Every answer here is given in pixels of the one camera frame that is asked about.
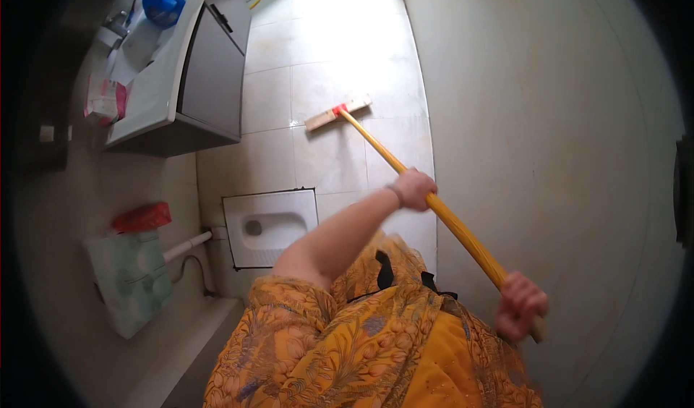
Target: orange patterned fabric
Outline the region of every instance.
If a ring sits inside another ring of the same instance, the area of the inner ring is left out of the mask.
[[[394,273],[382,291],[378,250]],[[330,292],[259,278],[204,407],[540,407],[516,351],[422,271],[417,251],[379,232]]]

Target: bracelet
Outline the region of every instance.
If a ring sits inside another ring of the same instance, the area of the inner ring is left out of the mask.
[[[399,209],[402,209],[404,201],[403,193],[395,187],[395,184],[387,184],[384,188],[391,189],[395,193],[395,195],[398,196],[398,202],[400,203]]]

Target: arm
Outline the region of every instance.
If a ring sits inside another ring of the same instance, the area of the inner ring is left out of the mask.
[[[291,244],[272,273],[307,280],[330,291],[390,214],[401,206],[423,212],[428,209],[426,196],[436,191],[432,178],[416,169],[406,170],[392,189],[373,192]]]

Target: red and white box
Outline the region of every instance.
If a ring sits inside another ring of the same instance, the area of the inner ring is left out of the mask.
[[[108,78],[89,76],[87,81],[87,99],[85,100],[85,118],[99,126],[109,126],[126,115],[128,90],[126,87]]]

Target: blue bottle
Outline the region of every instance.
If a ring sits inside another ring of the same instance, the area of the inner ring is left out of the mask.
[[[147,19],[163,29],[173,27],[183,11],[185,0],[142,0]]]

